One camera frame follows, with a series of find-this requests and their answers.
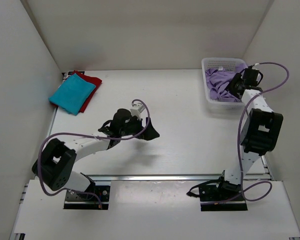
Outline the red t-shirt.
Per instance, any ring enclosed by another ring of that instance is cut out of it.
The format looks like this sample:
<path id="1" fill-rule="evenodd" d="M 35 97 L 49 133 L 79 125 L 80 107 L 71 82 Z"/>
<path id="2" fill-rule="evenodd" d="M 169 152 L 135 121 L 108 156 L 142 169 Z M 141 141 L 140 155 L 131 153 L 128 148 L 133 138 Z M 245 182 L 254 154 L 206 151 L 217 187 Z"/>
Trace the red t-shirt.
<path id="1" fill-rule="evenodd" d="M 102 80 L 98 77 L 87 76 L 75 70 L 48 100 L 54 106 L 76 116 L 86 110 L 101 84 Z"/>

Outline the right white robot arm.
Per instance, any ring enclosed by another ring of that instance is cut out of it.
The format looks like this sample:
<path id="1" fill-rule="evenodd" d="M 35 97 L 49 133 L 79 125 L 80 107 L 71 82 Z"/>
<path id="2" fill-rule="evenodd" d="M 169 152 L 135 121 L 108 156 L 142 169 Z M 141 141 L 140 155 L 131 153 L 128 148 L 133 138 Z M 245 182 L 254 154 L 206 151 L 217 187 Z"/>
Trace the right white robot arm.
<path id="1" fill-rule="evenodd" d="M 225 88 L 244 104 L 237 136 L 238 162 L 223 171 L 214 193 L 220 200 L 242 192 L 243 179 L 255 161 L 275 148 L 283 115 L 274 112 L 259 87 L 263 74 L 254 65 L 236 73 Z"/>

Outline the teal t-shirt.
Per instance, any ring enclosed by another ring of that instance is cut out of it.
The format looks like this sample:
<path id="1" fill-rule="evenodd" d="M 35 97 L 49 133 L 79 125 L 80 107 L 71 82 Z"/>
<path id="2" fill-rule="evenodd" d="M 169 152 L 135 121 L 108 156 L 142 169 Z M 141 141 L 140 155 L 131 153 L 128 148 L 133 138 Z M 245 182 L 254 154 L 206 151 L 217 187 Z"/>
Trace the teal t-shirt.
<path id="1" fill-rule="evenodd" d="M 48 100 L 76 116 L 95 88 L 94 84 L 85 81 L 75 73 L 69 76 Z"/>

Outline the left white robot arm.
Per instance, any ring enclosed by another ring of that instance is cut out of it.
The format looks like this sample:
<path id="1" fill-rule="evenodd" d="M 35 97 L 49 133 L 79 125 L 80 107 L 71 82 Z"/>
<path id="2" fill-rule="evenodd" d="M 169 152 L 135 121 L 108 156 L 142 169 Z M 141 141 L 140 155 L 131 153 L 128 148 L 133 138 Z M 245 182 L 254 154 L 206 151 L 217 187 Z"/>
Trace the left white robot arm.
<path id="1" fill-rule="evenodd" d="M 44 193 L 47 189 L 55 196 L 61 191 L 78 194 L 83 200 L 97 198 L 96 184 L 83 173 L 73 170 L 76 162 L 93 155 L 114 148 L 122 141 L 139 139 L 151 141 L 160 137 L 152 125 L 151 118 L 141 118 L 145 108 L 135 105 L 131 109 L 120 108 L 98 129 L 98 135 L 68 133 L 74 137 L 69 142 L 58 139 L 55 133 L 46 138 L 40 147 L 37 160 L 31 171 L 39 178 Z"/>

